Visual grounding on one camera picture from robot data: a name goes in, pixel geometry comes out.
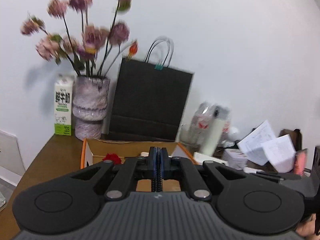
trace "fuzzy vase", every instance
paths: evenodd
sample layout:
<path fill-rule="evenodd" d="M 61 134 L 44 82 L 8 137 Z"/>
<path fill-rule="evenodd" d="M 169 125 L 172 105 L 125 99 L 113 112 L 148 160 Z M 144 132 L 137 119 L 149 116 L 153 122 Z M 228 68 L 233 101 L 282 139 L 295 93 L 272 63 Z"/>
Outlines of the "fuzzy vase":
<path fill-rule="evenodd" d="M 78 139 L 99 139 L 107 115 L 109 78 L 80 76 L 76 79 L 72 112 Z"/>

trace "white box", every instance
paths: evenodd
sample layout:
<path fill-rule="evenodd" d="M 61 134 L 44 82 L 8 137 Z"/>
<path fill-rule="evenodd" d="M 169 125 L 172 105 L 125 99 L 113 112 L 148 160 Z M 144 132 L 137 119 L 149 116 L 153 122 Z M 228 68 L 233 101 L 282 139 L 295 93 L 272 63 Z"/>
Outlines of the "white box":
<path fill-rule="evenodd" d="M 74 76 L 59 75 L 54 90 L 54 133 L 71 135 Z"/>
<path fill-rule="evenodd" d="M 243 170 L 247 165 L 248 157 L 238 149 L 225 149 L 222 159 L 228 162 L 228 166 L 236 170 Z"/>

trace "hand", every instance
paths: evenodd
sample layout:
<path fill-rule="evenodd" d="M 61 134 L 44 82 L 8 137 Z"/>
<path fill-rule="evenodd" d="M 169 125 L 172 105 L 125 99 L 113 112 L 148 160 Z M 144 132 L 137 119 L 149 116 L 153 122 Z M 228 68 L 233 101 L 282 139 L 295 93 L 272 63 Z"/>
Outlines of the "hand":
<path fill-rule="evenodd" d="M 312 214 L 311 219 L 299 223 L 296 233 L 299 236 L 305 237 L 306 240 L 320 240 L 320 236 L 315 234 L 316 214 Z"/>

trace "paper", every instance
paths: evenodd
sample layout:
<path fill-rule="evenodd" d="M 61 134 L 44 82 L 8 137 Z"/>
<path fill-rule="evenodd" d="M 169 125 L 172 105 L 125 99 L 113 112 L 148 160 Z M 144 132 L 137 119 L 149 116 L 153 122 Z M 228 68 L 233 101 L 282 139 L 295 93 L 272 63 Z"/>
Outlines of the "paper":
<path fill-rule="evenodd" d="M 262 166 L 267 163 L 268 158 L 264 154 L 261 144 L 275 138 L 276 136 L 268 120 L 265 120 L 237 145 L 239 149 L 247 155 L 249 161 Z"/>
<path fill-rule="evenodd" d="M 292 170 L 296 151 L 288 134 L 261 145 L 268 160 L 278 172 Z"/>

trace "textured grip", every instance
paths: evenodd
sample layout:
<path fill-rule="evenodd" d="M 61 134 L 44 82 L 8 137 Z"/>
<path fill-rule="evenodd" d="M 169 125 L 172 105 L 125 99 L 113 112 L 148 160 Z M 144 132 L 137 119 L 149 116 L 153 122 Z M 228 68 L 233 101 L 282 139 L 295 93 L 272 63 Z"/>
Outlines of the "textured grip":
<path fill-rule="evenodd" d="M 89 224 L 74 232 L 43 236 L 22 231 L 15 240 L 298 240 L 290 231 L 277 236 L 254 236 L 226 225 L 205 202 L 184 192 L 131 192 L 108 202 Z"/>

